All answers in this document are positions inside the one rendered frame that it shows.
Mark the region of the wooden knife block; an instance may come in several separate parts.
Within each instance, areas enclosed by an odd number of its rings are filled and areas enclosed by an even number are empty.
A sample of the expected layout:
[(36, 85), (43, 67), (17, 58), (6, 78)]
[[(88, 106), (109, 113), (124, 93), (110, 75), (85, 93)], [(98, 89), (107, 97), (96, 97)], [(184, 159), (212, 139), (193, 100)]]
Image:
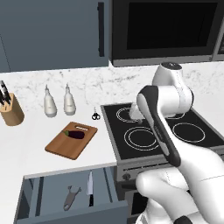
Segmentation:
[(0, 114), (8, 126), (17, 126), (24, 120), (25, 114), (13, 93), (10, 93), (10, 98), (10, 103), (0, 106)]

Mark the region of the grey peeler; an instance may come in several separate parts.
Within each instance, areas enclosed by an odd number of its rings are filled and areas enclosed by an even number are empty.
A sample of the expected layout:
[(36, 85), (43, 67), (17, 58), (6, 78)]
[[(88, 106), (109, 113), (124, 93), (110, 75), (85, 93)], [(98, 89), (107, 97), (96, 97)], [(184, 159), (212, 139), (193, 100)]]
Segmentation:
[(70, 209), (71, 205), (74, 202), (74, 199), (75, 199), (76, 195), (81, 191), (81, 188), (79, 188), (77, 192), (72, 192), (71, 191), (71, 189), (72, 189), (71, 186), (69, 186), (67, 189), (68, 189), (68, 194), (66, 196), (66, 200), (65, 200), (64, 206), (63, 206), (63, 209), (65, 211), (68, 211)]

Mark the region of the black handled scissors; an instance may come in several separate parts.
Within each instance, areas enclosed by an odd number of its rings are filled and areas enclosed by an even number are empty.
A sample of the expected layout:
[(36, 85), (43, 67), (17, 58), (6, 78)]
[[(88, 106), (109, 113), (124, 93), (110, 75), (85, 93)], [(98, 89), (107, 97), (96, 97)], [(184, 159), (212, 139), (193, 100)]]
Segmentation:
[(100, 120), (101, 116), (97, 113), (96, 108), (94, 108), (94, 113), (92, 114), (93, 120)]

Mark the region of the narrow blue-grey cupboard door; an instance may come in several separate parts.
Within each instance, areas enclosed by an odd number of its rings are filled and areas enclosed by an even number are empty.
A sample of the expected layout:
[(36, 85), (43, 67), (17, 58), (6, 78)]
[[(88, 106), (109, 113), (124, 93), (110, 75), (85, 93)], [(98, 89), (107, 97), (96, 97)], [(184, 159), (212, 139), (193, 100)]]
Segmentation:
[(9, 73), (10, 71), (11, 69), (4, 47), (4, 41), (0, 34), (0, 73)]

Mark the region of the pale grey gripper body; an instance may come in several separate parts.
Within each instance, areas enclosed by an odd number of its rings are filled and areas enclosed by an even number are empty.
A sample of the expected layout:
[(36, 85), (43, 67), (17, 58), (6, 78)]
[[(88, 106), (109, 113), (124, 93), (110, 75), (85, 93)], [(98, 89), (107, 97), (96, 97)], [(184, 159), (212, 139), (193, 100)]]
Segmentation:
[(135, 102), (133, 102), (131, 104), (131, 107), (129, 110), (129, 117), (131, 120), (135, 120), (137, 122), (142, 122), (144, 120), (144, 116), (140, 112), (140, 110)]

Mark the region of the purple eggplant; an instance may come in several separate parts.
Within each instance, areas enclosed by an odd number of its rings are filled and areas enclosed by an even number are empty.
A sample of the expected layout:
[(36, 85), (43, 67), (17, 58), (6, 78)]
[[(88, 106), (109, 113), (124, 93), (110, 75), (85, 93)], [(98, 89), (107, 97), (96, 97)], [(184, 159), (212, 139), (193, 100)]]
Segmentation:
[(63, 133), (71, 138), (74, 139), (83, 139), (85, 136), (85, 133), (83, 131), (78, 130), (63, 130)]

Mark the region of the blue-grey open drawer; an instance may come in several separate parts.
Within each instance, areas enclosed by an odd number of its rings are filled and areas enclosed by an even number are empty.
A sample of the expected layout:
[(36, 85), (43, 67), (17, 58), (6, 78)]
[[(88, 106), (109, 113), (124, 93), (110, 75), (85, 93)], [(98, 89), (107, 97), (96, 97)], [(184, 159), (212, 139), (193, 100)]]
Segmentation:
[[(92, 170), (94, 205), (87, 195), (90, 171), (77, 171), (23, 181), (14, 224), (126, 224), (128, 204), (117, 198), (110, 168)], [(68, 211), (63, 209), (68, 194), (76, 195)]]

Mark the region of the black handled kitchen knife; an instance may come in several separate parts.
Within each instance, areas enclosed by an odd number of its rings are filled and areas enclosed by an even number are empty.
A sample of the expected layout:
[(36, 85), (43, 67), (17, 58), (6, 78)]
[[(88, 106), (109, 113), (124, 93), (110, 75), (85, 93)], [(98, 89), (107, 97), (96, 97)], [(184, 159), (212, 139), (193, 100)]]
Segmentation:
[(93, 181), (93, 172), (90, 171), (87, 180), (87, 195), (89, 196), (89, 206), (94, 205), (94, 181)]

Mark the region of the black microwave oven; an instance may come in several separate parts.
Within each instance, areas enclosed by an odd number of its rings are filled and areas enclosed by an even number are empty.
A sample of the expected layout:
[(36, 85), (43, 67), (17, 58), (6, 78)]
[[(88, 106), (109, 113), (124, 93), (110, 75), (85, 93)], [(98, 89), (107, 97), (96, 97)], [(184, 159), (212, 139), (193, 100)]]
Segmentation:
[(224, 60), (224, 0), (112, 0), (115, 67)]

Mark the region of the grey oven front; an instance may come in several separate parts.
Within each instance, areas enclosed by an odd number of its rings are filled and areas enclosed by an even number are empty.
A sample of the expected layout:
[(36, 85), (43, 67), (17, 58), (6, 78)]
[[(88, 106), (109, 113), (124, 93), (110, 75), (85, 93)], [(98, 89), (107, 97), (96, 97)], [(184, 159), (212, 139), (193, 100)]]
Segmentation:
[[(119, 200), (126, 200), (128, 202), (128, 224), (134, 224), (138, 215), (146, 208), (147, 199), (141, 196), (136, 188), (136, 177), (140, 172), (148, 170), (162, 169), (171, 167), (170, 164), (163, 158), (143, 164), (136, 164), (133, 167), (117, 168), (115, 189)], [(130, 175), (129, 180), (123, 179), (123, 174)]]

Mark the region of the wooden cutting board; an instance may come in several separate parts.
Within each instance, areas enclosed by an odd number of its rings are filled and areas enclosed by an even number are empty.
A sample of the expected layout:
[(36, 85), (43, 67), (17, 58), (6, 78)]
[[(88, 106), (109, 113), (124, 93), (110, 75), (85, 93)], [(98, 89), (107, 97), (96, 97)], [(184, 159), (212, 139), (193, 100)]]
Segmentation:
[[(97, 128), (85, 124), (70, 122), (46, 147), (45, 150), (64, 158), (75, 160), (97, 132)], [(74, 132), (80, 131), (82, 138), (74, 138)]]

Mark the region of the black handled knife in block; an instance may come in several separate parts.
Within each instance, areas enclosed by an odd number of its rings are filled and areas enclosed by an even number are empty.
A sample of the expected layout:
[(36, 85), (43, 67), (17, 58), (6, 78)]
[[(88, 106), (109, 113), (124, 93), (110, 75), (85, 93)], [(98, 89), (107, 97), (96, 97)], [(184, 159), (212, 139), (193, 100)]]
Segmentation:
[(5, 87), (2, 87), (0, 88), (0, 103), (2, 105), (4, 105), (4, 101), (5, 101), (5, 92), (6, 92), (6, 88)]
[(8, 92), (8, 89), (5, 86), (3, 80), (0, 80), (0, 86), (1, 86), (1, 88), (3, 90), (3, 97), (4, 97), (4, 99), (7, 101), (8, 104), (11, 104), (11, 97), (10, 97), (10, 94)]

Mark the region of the black electric hob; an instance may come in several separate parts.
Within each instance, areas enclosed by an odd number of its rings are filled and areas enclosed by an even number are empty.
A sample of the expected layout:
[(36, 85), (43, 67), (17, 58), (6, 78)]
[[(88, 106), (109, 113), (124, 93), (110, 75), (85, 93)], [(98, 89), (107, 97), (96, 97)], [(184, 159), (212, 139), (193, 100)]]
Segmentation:
[[(101, 107), (121, 160), (162, 155), (148, 122), (130, 119), (130, 106), (124, 103)], [(224, 139), (194, 110), (166, 118), (166, 121), (178, 140), (224, 155)]]

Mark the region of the white bottle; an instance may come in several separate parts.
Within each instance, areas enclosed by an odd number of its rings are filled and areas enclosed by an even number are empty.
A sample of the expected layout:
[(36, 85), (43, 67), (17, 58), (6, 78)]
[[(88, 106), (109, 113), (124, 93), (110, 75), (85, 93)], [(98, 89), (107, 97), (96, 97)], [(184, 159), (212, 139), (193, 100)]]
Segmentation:
[(76, 106), (74, 103), (73, 95), (70, 92), (69, 86), (66, 86), (66, 93), (64, 96), (64, 112), (68, 116), (72, 116), (75, 114), (75, 111), (76, 111)]
[(56, 104), (48, 87), (45, 87), (44, 109), (47, 117), (55, 117), (57, 115)]

